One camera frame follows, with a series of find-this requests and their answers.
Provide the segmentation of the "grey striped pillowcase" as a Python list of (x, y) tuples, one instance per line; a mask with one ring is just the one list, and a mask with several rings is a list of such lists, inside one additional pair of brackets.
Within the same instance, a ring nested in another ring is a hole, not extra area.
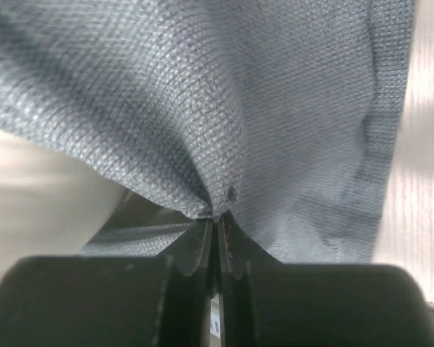
[(368, 262), (412, 1), (0, 1), (0, 129), (281, 260)]

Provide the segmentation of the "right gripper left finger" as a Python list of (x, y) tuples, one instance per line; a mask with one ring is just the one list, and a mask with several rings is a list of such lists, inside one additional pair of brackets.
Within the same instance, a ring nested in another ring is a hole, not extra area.
[(27, 257), (0, 282), (0, 346), (206, 346), (213, 223), (155, 257)]

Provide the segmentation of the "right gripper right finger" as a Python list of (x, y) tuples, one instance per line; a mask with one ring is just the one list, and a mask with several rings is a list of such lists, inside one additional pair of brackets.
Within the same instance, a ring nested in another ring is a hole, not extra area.
[(434, 346), (422, 293), (399, 267), (284, 264), (230, 213), (216, 239), (223, 346)]

